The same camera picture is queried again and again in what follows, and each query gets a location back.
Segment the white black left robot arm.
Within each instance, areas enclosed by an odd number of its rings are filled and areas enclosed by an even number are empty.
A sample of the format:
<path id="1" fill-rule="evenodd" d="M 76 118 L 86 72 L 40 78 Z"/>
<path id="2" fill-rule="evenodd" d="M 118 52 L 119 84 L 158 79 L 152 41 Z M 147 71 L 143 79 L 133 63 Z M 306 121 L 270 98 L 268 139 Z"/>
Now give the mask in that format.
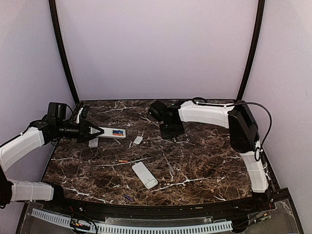
<path id="1" fill-rule="evenodd" d="M 33 150 L 59 138 L 88 142 L 104 133 L 91 122 L 79 118 L 77 123 L 66 119 L 67 104 L 51 102 L 48 112 L 41 120 L 32 121 L 19 135 L 0 146 L 0 207 L 13 201 L 49 201 L 57 212 L 69 208 L 67 199 L 61 196 L 62 188 L 44 182 L 8 179 L 5 173 L 16 162 Z"/>

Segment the clear handled screwdriver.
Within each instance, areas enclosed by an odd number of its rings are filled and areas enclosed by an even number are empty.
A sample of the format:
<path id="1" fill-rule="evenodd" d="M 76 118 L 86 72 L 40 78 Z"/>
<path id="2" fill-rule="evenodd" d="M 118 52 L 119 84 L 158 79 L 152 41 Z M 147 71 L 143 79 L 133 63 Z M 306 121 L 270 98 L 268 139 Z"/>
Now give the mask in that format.
<path id="1" fill-rule="evenodd" d="M 169 167 L 170 175 L 171 175 L 171 176 L 174 176 L 174 175 L 175 175 L 175 171 L 174 171 L 173 167 L 171 166 L 171 164 L 169 163 L 168 159 L 166 158 L 166 156 L 165 156 L 164 154 L 163 154 L 163 156 L 164 156 L 164 158 L 165 158 L 165 160 L 166 160 L 166 163 L 167 163 L 167 165 L 168 165 L 168 167 Z"/>

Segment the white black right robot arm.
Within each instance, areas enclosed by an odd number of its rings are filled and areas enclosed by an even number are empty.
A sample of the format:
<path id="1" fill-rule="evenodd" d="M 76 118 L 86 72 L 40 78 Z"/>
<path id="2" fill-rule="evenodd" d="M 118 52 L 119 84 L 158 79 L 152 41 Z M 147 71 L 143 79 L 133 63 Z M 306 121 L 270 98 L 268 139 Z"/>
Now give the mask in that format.
<path id="1" fill-rule="evenodd" d="M 249 174 L 252 192 L 249 208 L 260 211 L 268 203 L 264 194 L 269 187 L 269 176 L 261 159 L 263 143 L 258 125 L 249 109 L 249 102 L 210 103 L 202 97 L 178 100 L 170 105 L 157 100 L 148 110 L 160 123 L 163 139 L 174 139 L 185 133 L 184 122 L 206 123 L 229 129 L 230 145 L 243 158 Z"/>

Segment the white remote control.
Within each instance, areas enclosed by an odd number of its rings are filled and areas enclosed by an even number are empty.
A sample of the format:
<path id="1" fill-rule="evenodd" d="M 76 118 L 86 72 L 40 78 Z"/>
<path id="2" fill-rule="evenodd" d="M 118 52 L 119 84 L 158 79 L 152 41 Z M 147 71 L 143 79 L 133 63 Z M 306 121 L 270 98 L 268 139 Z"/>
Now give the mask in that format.
<path id="1" fill-rule="evenodd" d="M 148 170 L 143 162 L 139 162 L 132 166 L 132 170 L 143 183 L 146 189 L 151 189 L 158 184 L 157 179 Z"/>
<path id="2" fill-rule="evenodd" d="M 126 130 L 125 129 L 119 129 L 119 128 L 104 128 L 101 127 L 104 130 L 104 134 L 100 135 L 101 138 L 117 138 L 117 139 L 124 139 L 126 138 Z M 123 131 L 124 136 L 114 136 L 113 130 L 121 130 Z"/>

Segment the white battery cover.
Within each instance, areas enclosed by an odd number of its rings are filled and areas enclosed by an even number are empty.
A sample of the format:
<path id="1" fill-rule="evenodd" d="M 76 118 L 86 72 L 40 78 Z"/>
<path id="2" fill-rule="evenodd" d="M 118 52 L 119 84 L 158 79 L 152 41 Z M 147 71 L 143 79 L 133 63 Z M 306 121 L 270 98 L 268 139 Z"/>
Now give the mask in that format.
<path id="1" fill-rule="evenodd" d="M 139 145 L 143 140 L 143 137 L 137 136 L 133 142 L 133 144 Z"/>

